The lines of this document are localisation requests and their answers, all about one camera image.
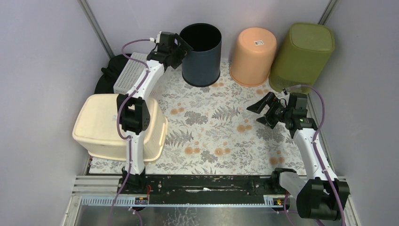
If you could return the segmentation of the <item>dark blue round bin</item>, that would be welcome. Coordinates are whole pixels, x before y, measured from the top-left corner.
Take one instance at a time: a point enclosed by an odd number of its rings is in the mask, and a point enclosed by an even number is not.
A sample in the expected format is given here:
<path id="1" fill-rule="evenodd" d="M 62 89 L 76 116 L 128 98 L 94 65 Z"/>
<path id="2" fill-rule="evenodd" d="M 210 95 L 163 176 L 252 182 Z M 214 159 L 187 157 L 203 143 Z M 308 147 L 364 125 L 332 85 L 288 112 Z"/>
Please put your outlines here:
<path id="1" fill-rule="evenodd" d="M 191 86 L 208 87 L 220 76 L 222 34 L 211 24 L 196 23 L 183 28 L 180 37 L 193 50 L 182 63 L 183 79 Z"/>

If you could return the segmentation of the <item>white slotted basket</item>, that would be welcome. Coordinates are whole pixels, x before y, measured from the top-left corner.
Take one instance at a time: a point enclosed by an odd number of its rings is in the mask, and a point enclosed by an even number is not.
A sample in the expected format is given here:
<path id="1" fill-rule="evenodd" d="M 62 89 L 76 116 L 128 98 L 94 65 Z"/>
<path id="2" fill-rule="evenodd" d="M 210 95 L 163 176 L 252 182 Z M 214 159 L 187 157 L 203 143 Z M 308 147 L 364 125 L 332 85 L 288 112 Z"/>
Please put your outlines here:
<path id="1" fill-rule="evenodd" d="M 139 80 L 139 77 L 142 74 L 143 70 L 143 64 L 136 61 L 128 60 L 121 74 L 113 85 L 113 92 L 115 94 L 126 94 L 126 92 L 128 92 Z M 160 98 L 163 90 L 162 84 L 164 81 L 164 76 L 158 79 L 157 83 L 151 91 L 150 97 L 157 100 Z"/>

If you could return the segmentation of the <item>orange round bin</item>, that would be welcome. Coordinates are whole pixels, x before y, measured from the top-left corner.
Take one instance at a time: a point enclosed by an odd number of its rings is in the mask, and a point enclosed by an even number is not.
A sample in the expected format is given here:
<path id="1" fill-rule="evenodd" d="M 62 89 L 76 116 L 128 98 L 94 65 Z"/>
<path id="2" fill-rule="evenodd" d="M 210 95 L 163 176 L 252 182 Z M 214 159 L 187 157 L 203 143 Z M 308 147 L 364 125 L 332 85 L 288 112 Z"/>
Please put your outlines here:
<path id="1" fill-rule="evenodd" d="M 269 30 L 260 27 L 243 30 L 232 55 L 231 77 L 247 87 L 263 84 L 268 79 L 276 50 L 277 39 Z"/>

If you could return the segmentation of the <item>green mesh waste bin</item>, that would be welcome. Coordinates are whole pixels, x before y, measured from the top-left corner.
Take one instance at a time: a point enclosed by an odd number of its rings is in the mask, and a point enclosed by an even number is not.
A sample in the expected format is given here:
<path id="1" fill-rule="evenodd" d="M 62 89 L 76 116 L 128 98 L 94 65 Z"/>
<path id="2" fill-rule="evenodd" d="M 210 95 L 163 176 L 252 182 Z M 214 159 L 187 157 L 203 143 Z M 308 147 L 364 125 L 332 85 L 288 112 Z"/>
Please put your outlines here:
<path id="1" fill-rule="evenodd" d="M 296 85 L 313 86 L 334 49 L 334 34 L 328 27 L 292 24 L 271 66 L 269 85 L 277 92 Z"/>

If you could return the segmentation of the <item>cream perforated large basket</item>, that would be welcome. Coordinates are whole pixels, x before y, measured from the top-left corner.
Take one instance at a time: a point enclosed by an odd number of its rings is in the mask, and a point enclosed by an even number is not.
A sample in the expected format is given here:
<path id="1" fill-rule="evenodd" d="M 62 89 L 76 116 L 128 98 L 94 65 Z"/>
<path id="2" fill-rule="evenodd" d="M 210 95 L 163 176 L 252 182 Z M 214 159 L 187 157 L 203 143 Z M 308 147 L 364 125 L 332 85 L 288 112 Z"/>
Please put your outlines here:
<path id="1" fill-rule="evenodd" d="M 97 158 L 125 161 L 126 141 L 116 127 L 118 94 L 94 94 L 84 103 L 75 122 L 72 137 Z M 159 103 L 150 97 L 146 104 L 151 115 L 150 125 L 145 131 L 143 159 L 157 160 L 163 151 L 168 120 Z"/>

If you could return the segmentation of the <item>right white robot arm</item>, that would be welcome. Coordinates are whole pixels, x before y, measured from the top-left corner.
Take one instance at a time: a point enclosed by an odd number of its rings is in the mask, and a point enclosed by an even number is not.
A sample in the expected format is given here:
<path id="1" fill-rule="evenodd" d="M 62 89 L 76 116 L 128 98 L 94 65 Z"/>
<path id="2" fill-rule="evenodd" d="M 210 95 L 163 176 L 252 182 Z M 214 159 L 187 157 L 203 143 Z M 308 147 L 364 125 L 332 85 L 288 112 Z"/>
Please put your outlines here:
<path id="1" fill-rule="evenodd" d="M 271 190 L 276 194 L 284 191 L 291 194 L 302 218 L 340 220 L 344 226 L 344 207 L 350 188 L 328 164 L 319 144 L 319 126 L 307 116 L 307 95 L 290 93 L 287 99 L 279 99 L 269 92 L 247 110 L 260 114 L 266 106 L 268 111 L 256 121 L 271 129 L 279 122 L 285 125 L 300 151 L 308 178 L 304 181 L 295 170 L 276 168 L 270 180 Z"/>

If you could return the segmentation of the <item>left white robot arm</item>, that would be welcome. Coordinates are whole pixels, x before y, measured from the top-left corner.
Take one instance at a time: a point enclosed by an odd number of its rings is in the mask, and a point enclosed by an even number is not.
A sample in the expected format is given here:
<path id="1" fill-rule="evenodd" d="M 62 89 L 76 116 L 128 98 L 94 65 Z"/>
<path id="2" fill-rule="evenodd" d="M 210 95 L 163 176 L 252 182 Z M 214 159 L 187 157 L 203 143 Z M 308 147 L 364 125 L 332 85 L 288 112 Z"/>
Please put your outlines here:
<path id="1" fill-rule="evenodd" d="M 146 99 L 166 69 L 176 69 L 193 50 L 177 33 L 160 31 L 156 38 L 149 38 L 148 41 L 155 43 L 155 47 L 147 55 L 146 61 L 123 54 L 128 60 L 144 65 L 144 69 L 126 94 L 117 96 L 117 132 L 127 144 L 127 165 L 122 171 L 120 190 L 136 194 L 147 188 L 144 133 L 150 125 L 151 116 Z"/>

